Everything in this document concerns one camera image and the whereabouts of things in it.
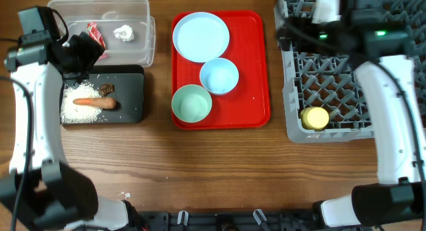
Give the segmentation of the blue bowl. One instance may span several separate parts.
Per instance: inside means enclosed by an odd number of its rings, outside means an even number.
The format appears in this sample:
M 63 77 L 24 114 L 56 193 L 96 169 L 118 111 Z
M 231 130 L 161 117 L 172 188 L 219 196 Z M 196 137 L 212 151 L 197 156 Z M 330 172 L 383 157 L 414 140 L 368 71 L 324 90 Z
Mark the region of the blue bowl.
M 237 66 L 225 58 L 204 63 L 199 73 L 201 85 L 213 95 L 228 94 L 237 86 L 239 78 Z

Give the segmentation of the green bowl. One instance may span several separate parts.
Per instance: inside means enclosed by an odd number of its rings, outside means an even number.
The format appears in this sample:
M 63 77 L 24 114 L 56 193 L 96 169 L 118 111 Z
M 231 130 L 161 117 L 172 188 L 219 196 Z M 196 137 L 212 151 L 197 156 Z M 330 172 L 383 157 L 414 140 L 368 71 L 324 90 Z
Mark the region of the green bowl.
M 171 107 L 172 112 L 179 120 L 196 123 L 210 114 L 212 97 L 204 87 L 185 85 L 173 94 Z

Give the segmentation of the dark brown food scrap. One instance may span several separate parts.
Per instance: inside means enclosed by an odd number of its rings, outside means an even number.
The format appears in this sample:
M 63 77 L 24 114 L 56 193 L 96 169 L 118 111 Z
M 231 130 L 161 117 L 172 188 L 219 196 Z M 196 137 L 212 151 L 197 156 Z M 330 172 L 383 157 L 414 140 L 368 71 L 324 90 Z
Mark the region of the dark brown food scrap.
M 114 92 L 114 85 L 111 83 L 104 83 L 99 87 L 99 94 L 103 97 Z

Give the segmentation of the orange carrot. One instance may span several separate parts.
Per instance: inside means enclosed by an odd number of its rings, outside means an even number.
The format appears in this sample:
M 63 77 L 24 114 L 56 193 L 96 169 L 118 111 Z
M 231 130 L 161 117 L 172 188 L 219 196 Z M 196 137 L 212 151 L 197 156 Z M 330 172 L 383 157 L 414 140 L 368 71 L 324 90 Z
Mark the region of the orange carrot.
M 99 98 L 79 98 L 74 99 L 75 105 L 96 107 L 100 109 L 114 109 L 116 107 L 116 101 L 111 97 L 99 97 Z

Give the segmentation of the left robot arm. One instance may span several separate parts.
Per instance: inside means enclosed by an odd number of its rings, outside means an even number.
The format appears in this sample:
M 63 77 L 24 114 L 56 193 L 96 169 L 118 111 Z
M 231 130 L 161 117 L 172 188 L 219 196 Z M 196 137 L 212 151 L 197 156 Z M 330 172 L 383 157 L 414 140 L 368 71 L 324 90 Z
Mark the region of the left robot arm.
M 79 81 L 104 53 L 88 34 L 62 35 L 59 12 L 35 6 L 19 12 L 23 34 L 8 50 L 7 80 L 15 92 L 15 148 L 1 179 L 1 203 L 12 224 L 29 230 L 123 230 L 126 202 L 99 196 L 92 181 L 71 168 L 61 142 L 63 84 Z

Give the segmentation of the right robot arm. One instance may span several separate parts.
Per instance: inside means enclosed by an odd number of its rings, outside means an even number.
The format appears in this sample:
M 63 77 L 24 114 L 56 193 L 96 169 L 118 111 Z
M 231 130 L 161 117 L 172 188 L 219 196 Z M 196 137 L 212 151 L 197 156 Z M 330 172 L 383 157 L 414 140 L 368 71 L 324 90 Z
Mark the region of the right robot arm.
M 425 0 L 277 0 L 276 39 L 291 141 L 373 138 L 377 182 L 316 202 L 314 230 L 425 219 L 424 106 L 414 33 Z

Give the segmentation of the white tissue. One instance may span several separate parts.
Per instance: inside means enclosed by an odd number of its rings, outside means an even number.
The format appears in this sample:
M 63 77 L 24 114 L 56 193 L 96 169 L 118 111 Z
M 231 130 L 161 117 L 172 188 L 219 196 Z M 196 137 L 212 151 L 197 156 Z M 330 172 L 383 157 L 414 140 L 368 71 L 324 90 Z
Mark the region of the white tissue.
M 123 25 L 113 31 L 114 36 L 123 42 L 129 42 L 134 39 L 134 33 L 132 27 L 129 25 Z

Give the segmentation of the white rice pile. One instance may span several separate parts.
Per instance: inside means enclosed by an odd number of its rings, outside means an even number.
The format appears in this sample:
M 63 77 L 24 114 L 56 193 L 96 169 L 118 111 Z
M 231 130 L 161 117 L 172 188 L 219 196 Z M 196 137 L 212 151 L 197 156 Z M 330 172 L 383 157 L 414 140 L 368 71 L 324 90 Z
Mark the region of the white rice pile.
M 60 118 L 63 124 L 81 124 L 95 122 L 101 113 L 101 108 L 73 103 L 75 99 L 100 98 L 98 90 L 89 82 L 80 84 L 77 88 L 66 86 L 63 90 L 63 99 L 60 109 Z

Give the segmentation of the red snack wrapper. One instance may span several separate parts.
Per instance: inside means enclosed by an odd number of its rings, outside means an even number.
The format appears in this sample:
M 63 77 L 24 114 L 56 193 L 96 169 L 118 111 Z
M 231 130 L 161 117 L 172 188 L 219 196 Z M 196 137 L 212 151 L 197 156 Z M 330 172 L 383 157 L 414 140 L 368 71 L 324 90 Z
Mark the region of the red snack wrapper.
M 96 22 L 89 22 L 87 24 L 87 30 L 89 32 L 89 36 L 92 39 L 94 39 L 104 49 L 107 49 L 106 44 L 105 44 L 104 39 L 103 39 L 103 36 L 101 35 L 101 32 L 97 28 Z

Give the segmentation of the white round plate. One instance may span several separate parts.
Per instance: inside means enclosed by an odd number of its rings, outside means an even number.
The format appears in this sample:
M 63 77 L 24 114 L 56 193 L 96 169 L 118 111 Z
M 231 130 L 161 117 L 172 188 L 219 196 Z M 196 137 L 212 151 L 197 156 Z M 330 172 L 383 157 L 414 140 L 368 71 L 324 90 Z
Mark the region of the white round plate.
M 205 63 L 220 57 L 226 51 L 230 32 L 217 15 L 195 12 L 177 22 L 172 41 L 182 57 L 194 63 Z

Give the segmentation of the yellow plastic cup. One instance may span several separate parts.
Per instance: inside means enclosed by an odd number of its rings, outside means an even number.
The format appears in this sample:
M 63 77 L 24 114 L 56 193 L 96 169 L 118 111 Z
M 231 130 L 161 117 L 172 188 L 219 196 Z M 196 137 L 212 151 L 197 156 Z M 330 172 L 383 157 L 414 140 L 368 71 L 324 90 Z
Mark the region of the yellow plastic cup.
M 302 126 L 308 130 L 321 130 L 329 123 L 329 113 L 321 107 L 308 107 L 301 111 Z

